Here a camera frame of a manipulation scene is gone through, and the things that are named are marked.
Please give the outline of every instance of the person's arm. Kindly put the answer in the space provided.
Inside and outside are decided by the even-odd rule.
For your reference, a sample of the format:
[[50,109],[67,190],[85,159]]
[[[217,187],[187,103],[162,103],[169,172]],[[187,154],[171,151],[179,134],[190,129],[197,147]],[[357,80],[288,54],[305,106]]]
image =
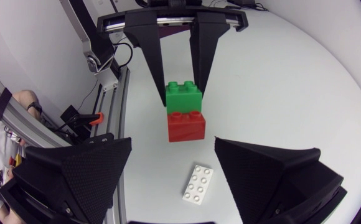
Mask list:
[[2,224],[22,224],[20,218],[12,210],[9,212],[5,205],[0,209],[0,221]]
[[[22,107],[24,109],[27,109],[27,107],[32,103],[32,102],[38,102],[38,98],[37,95],[35,95],[35,93],[31,90],[22,90],[22,91],[18,91],[17,93],[13,94],[13,98],[20,103],[20,105],[22,105]],[[39,112],[34,108],[34,107],[30,107],[27,110],[36,120],[40,120],[40,114]]]

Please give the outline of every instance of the cable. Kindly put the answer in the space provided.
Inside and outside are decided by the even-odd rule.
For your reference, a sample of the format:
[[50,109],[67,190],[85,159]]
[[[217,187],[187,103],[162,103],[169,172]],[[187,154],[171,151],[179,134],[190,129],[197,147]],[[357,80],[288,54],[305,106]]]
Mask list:
[[117,44],[113,44],[113,45],[114,45],[114,46],[127,45],[127,46],[129,47],[130,51],[131,51],[131,55],[129,56],[128,61],[127,61],[125,64],[120,65],[120,66],[118,67],[118,70],[121,70],[122,67],[127,66],[127,64],[129,64],[129,63],[131,62],[132,57],[133,57],[133,49],[132,49],[132,47],[131,47],[128,43],[117,43]]
[[261,3],[251,4],[249,6],[226,6],[225,9],[254,9],[257,11],[269,11],[267,8],[265,8]]
[[217,3],[220,3],[220,2],[224,2],[224,1],[217,1],[217,2],[215,2],[215,3],[213,4],[212,7],[215,7],[215,6],[217,5]]
[[143,0],[135,0],[136,4],[138,4],[140,7],[148,7],[148,3]]
[[263,5],[261,3],[255,3],[252,6],[245,6],[245,7],[242,7],[242,9],[254,9],[257,11],[268,11],[268,9],[263,7]]
[[114,44],[115,48],[114,48],[114,54],[116,53],[117,51],[117,48],[118,48],[118,43],[120,43],[122,40],[125,40],[127,39],[127,37],[123,37],[121,40],[117,41],[117,43]]
[[212,0],[212,2],[208,5],[208,7],[211,7],[211,5],[214,1],[218,1],[218,0]]
[[81,102],[81,105],[80,105],[80,107],[78,107],[78,109],[77,109],[77,111],[79,110],[79,109],[81,109],[81,107],[82,107],[82,104],[83,104],[83,102],[85,101],[85,99],[87,99],[88,98],[88,96],[89,95],[91,95],[91,93],[93,92],[93,90],[95,89],[95,87],[96,87],[96,84],[98,84],[98,80],[96,79],[96,82],[95,82],[95,85],[93,86],[93,88],[92,88],[92,90],[91,90],[91,92],[89,92],[88,94],[87,94],[87,96],[86,97],[84,97],[84,99],[82,100],[82,102]]
[[114,4],[113,0],[110,0],[111,5],[113,6],[113,9],[115,12],[118,12],[116,5]]

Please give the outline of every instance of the aluminum frame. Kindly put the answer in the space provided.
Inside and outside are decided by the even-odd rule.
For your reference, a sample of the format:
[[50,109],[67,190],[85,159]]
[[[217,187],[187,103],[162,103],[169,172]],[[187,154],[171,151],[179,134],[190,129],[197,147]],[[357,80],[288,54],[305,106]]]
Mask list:
[[[103,92],[98,100],[98,111],[104,114],[104,122],[92,128],[91,136],[113,133],[115,139],[123,138],[125,105],[129,83],[129,70],[121,69],[118,86]],[[5,89],[0,81],[0,96]],[[38,147],[64,147],[69,143],[33,118],[14,98],[11,98],[3,113],[2,122],[22,136],[29,144]],[[113,207],[108,209],[104,224],[126,223],[124,177],[121,175],[113,195]]]
[[[0,81],[0,96],[5,86]],[[33,118],[14,98],[3,113],[2,122],[27,143],[38,147],[64,147],[70,144]]]
[[[184,26],[194,22],[194,17],[178,17],[178,18],[157,18],[157,24],[161,27],[166,26]],[[238,27],[240,23],[237,20],[227,19],[226,23],[232,27]],[[108,25],[104,27],[106,32],[122,32],[125,27],[125,22],[118,24]]]

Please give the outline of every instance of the person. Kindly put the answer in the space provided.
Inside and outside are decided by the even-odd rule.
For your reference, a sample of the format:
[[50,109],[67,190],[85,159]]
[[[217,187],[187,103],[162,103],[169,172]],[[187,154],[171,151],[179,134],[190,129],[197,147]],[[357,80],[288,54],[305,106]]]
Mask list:
[[[35,93],[31,90],[22,90],[13,94],[12,96],[21,106],[27,110],[35,119],[40,120],[40,106],[39,101]],[[15,158],[16,154],[21,150],[26,142],[21,140],[19,143],[12,141],[10,136],[8,137],[8,130],[4,123],[0,121],[0,170],[4,170],[5,167],[9,167],[10,157]],[[7,175],[7,181],[13,177],[12,167],[8,172],[2,175]],[[7,223],[22,223],[17,215],[12,211],[8,211],[4,202],[0,201],[0,221],[3,224]]]

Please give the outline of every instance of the metal rail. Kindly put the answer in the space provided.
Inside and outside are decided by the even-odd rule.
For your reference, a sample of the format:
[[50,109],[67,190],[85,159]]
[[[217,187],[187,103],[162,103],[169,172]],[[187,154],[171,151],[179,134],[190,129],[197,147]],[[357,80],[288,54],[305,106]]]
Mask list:
[[[178,18],[157,18],[157,24],[161,27],[165,26],[184,26],[189,25],[194,22],[194,17],[178,17]],[[227,24],[230,24],[233,27],[240,26],[239,21],[233,19],[227,19]],[[125,22],[120,22],[118,24],[108,25],[104,28],[107,32],[122,32],[125,27]]]
[[[0,81],[0,96],[4,85]],[[4,111],[2,122],[26,142],[38,147],[63,147],[69,143],[33,118],[14,98]]]

